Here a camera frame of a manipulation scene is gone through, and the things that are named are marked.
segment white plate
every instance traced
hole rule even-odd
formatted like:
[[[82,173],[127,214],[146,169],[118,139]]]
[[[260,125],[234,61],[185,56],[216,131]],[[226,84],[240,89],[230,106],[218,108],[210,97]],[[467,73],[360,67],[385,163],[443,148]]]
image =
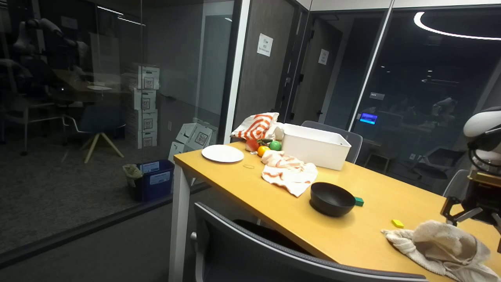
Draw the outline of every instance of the white plate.
[[[245,153],[232,145],[213,144],[202,150],[202,155],[218,163],[237,163],[245,158]]]

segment paper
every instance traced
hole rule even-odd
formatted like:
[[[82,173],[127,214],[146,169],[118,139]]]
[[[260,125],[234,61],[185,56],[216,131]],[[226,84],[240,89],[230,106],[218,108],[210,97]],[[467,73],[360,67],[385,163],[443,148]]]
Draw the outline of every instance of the paper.
[[[257,43],[257,53],[265,54],[265,56],[271,56],[271,48],[273,48],[273,37],[260,32],[260,39]]]
[[[320,50],[318,62],[328,65],[329,51],[326,48]]]

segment circular ceiling light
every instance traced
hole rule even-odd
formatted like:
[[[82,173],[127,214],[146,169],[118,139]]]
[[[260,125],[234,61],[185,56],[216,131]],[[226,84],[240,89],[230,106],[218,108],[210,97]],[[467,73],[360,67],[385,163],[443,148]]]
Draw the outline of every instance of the circular ceiling light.
[[[472,34],[461,34],[461,32],[450,32],[450,31],[442,31],[442,29],[436,29],[431,28],[428,25],[425,25],[422,22],[425,11],[420,11],[414,15],[414,23],[418,25],[422,29],[431,31],[431,32],[437,32],[442,36],[450,36],[450,37],[462,37],[462,39],[475,39],[475,40],[501,40],[501,37],[489,37],[489,36],[472,36]]]

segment chair leg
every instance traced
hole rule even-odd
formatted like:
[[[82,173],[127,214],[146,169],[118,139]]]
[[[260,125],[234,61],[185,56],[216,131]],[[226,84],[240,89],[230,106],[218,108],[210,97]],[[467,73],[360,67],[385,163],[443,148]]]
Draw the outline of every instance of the chair leg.
[[[107,139],[107,142],[113,147],[113,150],[124,158],[124,153],[115,145],[115,142],[108,137],[107,133],[101,133],[101,136],[104,136]]]
[[[29,125],[30,125],[30,109],[29,108],[24,109],[24,123],[25,123],[25,147],[21,152],[21,155],[29,153]]]
[[[96,147],[96,144],[97,144],[99,136],[101,136],[99,133],[94,134],[93,144],[91,144],[91,147],[90,147],[90,150],[88,150],[88,155],[85,156],[85,161],[83,161],[83,163],[90,163],[91,155],[93,155],[93,152],[94,152],[94,147]]]
[[[86,148],[86,147],[93,142],[93,139],[94,139],[94,136],[91,136],[90,139],[86,139],[86,141],[80,145],[80,148],[79,148],[79,150]]]

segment ceiling light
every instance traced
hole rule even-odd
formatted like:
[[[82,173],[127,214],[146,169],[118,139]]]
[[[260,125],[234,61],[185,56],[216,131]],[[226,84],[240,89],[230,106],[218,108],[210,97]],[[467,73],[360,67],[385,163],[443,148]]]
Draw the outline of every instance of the ceiling light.
[[[442,29],[436,29],[431,28],[428,25],[425,25],[422,22],[425,11],[420,11],[414,15],[414,23],[418,25],[422,29],[431,31],[431,32],[437,32],[442,36],[450,36],[450,37],[462,37],[462,39],[475,39],[475,40],[501,40],[501,37],[489,37],[489,36],[472,36],[472,34],[459,34],[459,32],[450,32],[450,31],[442,31]]]
[[[107,12],[112,12],[112,14],[118,14],[118,15],[124,15],[124,12],[121,12],[121,11],[116,11],[116,9],[110,9],[110,7],[107,7],[107,6],[96,6],[97,9],[102,9],[102,11],[107,11]]]
[[[116,17],[116,18],[119,18],[122,22],[127,22],[127,23],[146,26],[143,22],[137,22],[137,20],[132,20],[132,18],[126,18],[126,17]]]

